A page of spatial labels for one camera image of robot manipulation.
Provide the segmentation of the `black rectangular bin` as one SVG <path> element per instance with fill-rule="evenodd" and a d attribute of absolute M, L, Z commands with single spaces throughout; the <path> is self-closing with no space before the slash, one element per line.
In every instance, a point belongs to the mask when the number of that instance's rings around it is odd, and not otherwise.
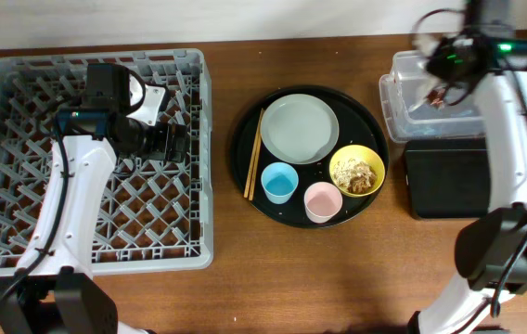
<path fill-rule="evenodd" d="M 413 216 L 462 219 L 488 213 L 491 179 L 483 138 L 411 140 L 403 159 Z"/>

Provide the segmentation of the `round black tray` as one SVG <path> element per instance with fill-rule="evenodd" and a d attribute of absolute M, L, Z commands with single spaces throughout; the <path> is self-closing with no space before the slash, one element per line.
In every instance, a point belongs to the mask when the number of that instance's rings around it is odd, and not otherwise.
<path fill-rule="evenodd" d="M 228 161 L 230 172 L 240 190 L 245 188 L 250 168 L 251 153 L 258 125 L 260 111 L 267 109 L 273 102 L 283 96 L 306 94 L 321 99 L 332 108 L 337 116 L 340 134 L 337 144 L 332 149 L 337 151 L 348 145 L 361 145 L 371 148 L 379 156 L 385 166 L 389 165 L 388 145 L 379 123 L 372 113 L 354 98 L 338 90 L 319 85 L 296 85 L 276 90 L 262 97 L 254 105 L 248 107 L 233 131 Z M 353 219 L 364 211 L 378 196 L 374 192 L 361 198 L 342 197 L 342 207 L 328 221 L 315 223 L 305 213 L 304 194 L 306 189 L 316 182 L 330 182 L 330 156 L 320 161 L 295 167 L 299 176 L 299 184 L 288 202 L 274 204 L 264 194 L 261 178 L 256 178 L 254 199 L 251 204 L 269 218 L 293 227 L 315 229 L 339 225 Z"/>

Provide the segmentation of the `grey plate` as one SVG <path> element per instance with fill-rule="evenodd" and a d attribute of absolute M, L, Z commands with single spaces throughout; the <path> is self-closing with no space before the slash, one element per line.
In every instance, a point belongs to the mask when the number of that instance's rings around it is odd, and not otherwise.
<path fill-rule="evenodd" d="M 327 156 L 338 142 L 340 126 L 334 110 L 320 98 L 291 94 L 267 107 L 260 132 L 272 155 L 304 165 Z"/>

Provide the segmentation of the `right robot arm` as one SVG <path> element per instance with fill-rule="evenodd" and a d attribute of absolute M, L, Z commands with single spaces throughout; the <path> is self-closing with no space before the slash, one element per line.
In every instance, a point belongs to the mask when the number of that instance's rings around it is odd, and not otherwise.
<path fill-rule="evenodd" d="M 419 103 L 443 108 L 453 88 L 482 115 L 490 168 L 488 212 L 455 243 L 456 274 L 410 318 L 411 333 L 470 333 L 527 291 L 527 40 L 516 37 L 507 1 L 469 0 L 463 25 L 440 39 L 411 32 L 431 83 Z"/>

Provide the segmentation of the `gold snack wrapper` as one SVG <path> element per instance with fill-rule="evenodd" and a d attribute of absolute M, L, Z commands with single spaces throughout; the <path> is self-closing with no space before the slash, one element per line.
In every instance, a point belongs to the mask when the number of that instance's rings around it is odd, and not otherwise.
<path fill-rule="evenodd" d="M 446 90 L 444 88 L 434 88 L 426 95 L 426 103 L 436 109 L 442 109 L 444 105 L 444 96 Z"/>

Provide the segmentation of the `pink cup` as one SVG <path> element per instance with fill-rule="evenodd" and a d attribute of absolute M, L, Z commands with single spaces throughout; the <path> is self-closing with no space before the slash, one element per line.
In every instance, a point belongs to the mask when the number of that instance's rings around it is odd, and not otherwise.
<path fill-rule="evenodd" d="M 306 189 L 303 203 L 306 216 L 315 224 L 323 224 L 340 211 L 343 199 L 333 184 L 316 182 Z"/>

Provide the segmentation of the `food scraps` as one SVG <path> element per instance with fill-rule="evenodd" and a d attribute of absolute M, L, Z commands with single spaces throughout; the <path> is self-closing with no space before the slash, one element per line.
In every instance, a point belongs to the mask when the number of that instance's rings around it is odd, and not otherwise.
<path fill-rule="evenodd" d="M 376 173 L 368 164 L 355 159 L 338 161 L 331 176 L 338 188 L 356 195 L 366 193 L 377 180 Z"/>

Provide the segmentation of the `white tissue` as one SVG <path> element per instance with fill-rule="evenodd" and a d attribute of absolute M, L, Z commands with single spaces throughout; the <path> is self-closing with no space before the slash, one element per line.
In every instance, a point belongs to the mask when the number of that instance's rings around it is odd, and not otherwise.
<path fill-rule="evenodd" d="M 422 34 L 416 35 L 413 38 L 412 45 L 416 48 L 416 50 L 423 57 L 423 60 L 420 63 L 421 69 L 426 70 L 428 61 L 430 57 L 433 55 L 434 51 L 436 50 L 436 47 L 438 46 L 438 44 L 439 42 L 437 41 L 437 39 L 432 37 L 429 34 L 422 33 Z M 427 72 L 425 72 L 425 74 L 427 75 L 427 77 L 423 80 L 422 84 L 416 89 L 415 102 L 410 107 L 410 110 L 409 110 L 410 112 L 416 111 L 423 105 L 430 106 L 426 103 L 426 99 L 425 99 L 426 95 L 429 93 L 430 90 L 434 88 L 444 88 L 445 89 L 445 84 L 443 83 L 441 79 L 439 79 L 436 76 L 433 76 L 432 74 L 428 74 Z"/>

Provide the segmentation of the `yellow bowl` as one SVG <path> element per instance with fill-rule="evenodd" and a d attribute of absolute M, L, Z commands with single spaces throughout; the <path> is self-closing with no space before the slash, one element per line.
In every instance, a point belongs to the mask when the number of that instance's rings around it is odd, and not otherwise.
<path fill-rule="evenodd" d="M 376 173 L 377 180 L 371 189 L 369 189 L 366 193 L 363 193 L 360 195 L 351 194 L 347 190 L 343 190 L 340 188 L 339 188 L 339 191 L 343 195 L 350 197 L 350 198 L 362 198 L 362 197 L 366 197 L 366 196 L 369 196 L 377 192 L 384 182 L 387 168 L 385 167 L 378 153 L 376 153 L 371 148 L 367 148 L 361 145 L 349 145 L 349 146 L 338 149 L 333 154 L 333 156 L 330 159 L 329 167 L 328 167 L 331 182 L 336 186 L 335 181 L 333 177 L 331 176 L 331 173 L 332 173 L 332 170 L 334 169 L 335 164 L 338 161 L 347 161 L 349 159 L 363 161 L 366 164 L 368 164 Z"/>

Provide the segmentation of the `clear plastic bin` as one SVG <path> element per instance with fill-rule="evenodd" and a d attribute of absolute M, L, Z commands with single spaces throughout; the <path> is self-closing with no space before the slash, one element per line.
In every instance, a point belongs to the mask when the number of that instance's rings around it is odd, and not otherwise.
<path fill-rule="evenodd" d="M 392 141 L 436 138 L 482 138 L 486 135 L 483 118 L 492 115 L 492 80 L 488 73 L 472 94 L 459 104 L 432 105 L 427 95 L 443 83 L 425 71 L 427 60 L 418 51 L 402 51 L 392 58 L 391 72 L 379 79 L 382 111 Z"/>

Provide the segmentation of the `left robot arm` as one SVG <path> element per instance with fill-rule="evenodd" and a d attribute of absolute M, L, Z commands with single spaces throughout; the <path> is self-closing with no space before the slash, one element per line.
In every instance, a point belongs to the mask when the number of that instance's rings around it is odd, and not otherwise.
<path fill-rule="evenodd" d="M 121 333 L 114 301 L 93 281 L 91 251 L 103 193 L 117 158 L 182 162 L 186 125 L 148 122 L 106 108 L 48 109 L 51 173 L 31 239 L 12 276 L 0 276 L 0 327 L 39 333 Z"/>

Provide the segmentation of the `grey dishwasher rack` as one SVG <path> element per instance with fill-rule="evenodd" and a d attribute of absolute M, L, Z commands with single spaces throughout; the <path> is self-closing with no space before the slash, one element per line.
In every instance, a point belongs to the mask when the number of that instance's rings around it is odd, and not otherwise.
<path fill-rule="evenodd" d="M 169 88 L 158 118 L 187 129 L 180 163 L 119 161 L 92 244 L 98 276 L 201 269 L 213 258 L 211 78 L 197 49 L 0 58 L 0 276 L 32 238 L 50 174 L 49 103 L 83 91 L 91 64 L 114 63 Z"/>

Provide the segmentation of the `blue cup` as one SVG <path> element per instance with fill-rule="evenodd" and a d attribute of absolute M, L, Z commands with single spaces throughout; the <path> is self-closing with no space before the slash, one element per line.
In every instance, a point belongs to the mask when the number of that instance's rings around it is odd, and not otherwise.
<path fill-rule="evenodd" d="M 298 187 L 299 176 L 290 164 L 274 162 L 263 169 L 261 184 L 270 202 L 284 204 Z"/>

